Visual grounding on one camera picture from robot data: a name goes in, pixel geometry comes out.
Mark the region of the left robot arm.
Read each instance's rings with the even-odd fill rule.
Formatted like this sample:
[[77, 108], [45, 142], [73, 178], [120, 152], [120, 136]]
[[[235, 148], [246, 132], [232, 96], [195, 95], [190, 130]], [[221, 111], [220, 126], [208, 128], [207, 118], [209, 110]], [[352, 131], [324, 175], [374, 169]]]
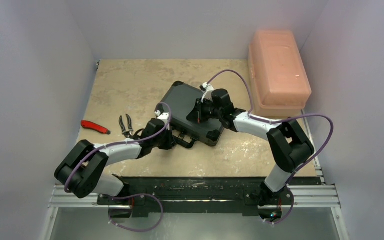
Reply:
[[64, 185], [67, 193], [82, 199], [92, 193], [110, 197], [118, 205], [126, 203], [129, 191], [117, 176], [104, 174], [110, 165], [137, 160], [153, 149], [171, 150], [176, 143], [170, 128], [171, 115], [162, 113], [152, 118], [141, 135], [124, 141], [93, 144], [79, 141], [54, 172], [55, 179]]

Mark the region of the pink plastic storage box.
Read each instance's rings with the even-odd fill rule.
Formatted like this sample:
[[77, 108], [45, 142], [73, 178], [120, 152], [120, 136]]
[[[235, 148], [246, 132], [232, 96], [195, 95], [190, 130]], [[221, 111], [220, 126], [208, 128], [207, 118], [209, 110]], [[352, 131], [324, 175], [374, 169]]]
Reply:
[[308, 76], [290, 30], [258, 30], [248, 45], [253, 113], [293, 117], [312, 94]]

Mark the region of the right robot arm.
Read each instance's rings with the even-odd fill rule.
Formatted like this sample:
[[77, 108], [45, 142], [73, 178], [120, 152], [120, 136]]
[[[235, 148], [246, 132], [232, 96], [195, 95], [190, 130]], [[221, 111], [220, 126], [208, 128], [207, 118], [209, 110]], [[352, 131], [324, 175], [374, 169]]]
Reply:
[[315, 153], [313, 144], [295, 119], [281, 123], [254, 119], [244, 109], [234, 106], [225, 89], [212, 91], [209, 99], [196, 99], [186, 118], [197, 124], [216, 119], [227, 130], [250, 134], [269, 143], [275, 165], [261, 183], [260, 206], [278, 200], [292, 174]]

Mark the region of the black poker set case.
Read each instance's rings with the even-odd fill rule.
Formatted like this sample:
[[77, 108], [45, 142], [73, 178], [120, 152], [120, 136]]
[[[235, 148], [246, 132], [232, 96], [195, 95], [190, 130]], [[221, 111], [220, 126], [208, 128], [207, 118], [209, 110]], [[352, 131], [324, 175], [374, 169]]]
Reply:
[[218, 119], [197, 120], [197, 114], [193, 112], [197, 99], [202, 96], [200, 89], [176, 81], [161, 100], [171, 109], [172, 130], [179, 132], [179, 135], [173, 136], [175, 142], [186, 149], [192, 148], [197, 141], [214, 147], [224, 131]]

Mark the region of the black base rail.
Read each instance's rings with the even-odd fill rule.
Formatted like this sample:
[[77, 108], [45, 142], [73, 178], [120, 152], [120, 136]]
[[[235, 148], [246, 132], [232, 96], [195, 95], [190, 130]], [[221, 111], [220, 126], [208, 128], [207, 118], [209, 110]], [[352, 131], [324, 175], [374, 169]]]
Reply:
[[278, 198], [259, 205], [261, 177], [126, 177], [133, 199], [113, 200], [100, 193], [78, 198], [62, 186], [53, 190], [52, 208], [110, 209], [122, 218], [151, 213], [241, 214], [267, 221], [284, 217], [290, 208], [338, 208], [336, 188], [317, 177], [297, 177]]

